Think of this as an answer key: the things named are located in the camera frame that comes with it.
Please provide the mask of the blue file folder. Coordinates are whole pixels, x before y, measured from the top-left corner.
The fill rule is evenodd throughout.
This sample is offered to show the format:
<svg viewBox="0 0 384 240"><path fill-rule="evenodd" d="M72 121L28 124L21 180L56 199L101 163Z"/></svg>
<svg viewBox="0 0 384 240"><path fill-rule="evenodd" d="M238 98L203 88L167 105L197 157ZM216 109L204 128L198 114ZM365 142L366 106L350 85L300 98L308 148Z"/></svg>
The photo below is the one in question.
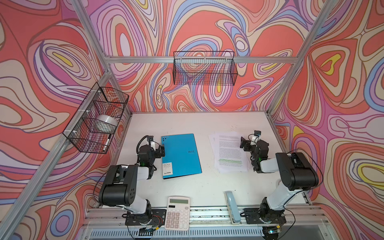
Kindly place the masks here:
<svg viewBox="0 0 384 240"><path fill-rule="evenodd" d="M165 156L162 157L163 179L202 173L194 134L162 136Z"/></svg>

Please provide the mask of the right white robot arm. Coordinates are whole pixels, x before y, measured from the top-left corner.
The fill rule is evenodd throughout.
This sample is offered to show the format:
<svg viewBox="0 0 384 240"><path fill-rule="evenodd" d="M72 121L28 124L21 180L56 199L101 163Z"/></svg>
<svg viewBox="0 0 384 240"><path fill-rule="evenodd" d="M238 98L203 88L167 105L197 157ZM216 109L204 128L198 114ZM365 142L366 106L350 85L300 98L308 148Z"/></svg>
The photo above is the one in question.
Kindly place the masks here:
<svg viewBox="0 0 384 240"><path fill-rule="evenodd" d="M263 199L260 214L283 212L297 194L320 185L318 173L303 153L276 153L269 158L269 144L256 136L248 140L241 137L240 148L251 154L253 170L258 174L280 174L274 192Z"/></svg>

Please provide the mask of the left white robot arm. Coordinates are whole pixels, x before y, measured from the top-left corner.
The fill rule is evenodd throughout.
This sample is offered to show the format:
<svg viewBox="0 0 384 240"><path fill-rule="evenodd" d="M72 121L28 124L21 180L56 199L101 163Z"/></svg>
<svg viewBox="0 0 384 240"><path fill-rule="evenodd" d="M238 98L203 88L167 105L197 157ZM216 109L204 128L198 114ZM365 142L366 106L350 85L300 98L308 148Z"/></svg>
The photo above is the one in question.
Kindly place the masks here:
<svg viewBox="0 0 384 240"><path fill-rule="evenodd" d="M157 149L144 145L138 151L136 164L110 167L99 191L98 202L102 206L120 207L129 214L149 219L153 215L150 201L138 195L137 184L152 178L157 170L154 162L165 156L165 148L163 145Z"/></svg>

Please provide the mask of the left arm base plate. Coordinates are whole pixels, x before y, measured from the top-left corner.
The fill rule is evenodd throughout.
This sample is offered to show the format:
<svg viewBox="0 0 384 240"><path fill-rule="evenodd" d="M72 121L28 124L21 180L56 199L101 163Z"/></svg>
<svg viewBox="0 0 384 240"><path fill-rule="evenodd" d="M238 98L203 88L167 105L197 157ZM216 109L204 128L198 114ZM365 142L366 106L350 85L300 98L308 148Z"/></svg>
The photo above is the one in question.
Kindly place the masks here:
<svg viewBox="0 0 384 240"><path fill-rule="evenodd" d="M165 209L147 210L144 214L133 215L130 212L126 212L122 215L125 219L126 226L150 226L161 227L166 221L167 211Z"/></svg>

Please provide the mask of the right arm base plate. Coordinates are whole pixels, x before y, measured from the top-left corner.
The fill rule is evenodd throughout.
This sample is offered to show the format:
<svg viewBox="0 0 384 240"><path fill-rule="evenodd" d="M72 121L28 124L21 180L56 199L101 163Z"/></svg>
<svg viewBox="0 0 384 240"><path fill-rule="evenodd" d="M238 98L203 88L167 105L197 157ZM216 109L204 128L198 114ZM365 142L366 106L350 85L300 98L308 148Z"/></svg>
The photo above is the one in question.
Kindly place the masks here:
<svg viewBox="0 0 384 240"><path fill-rule="evenodd" d="M284 225L287 222L284 211L245 208L241 216L247 224Z"/></svg>

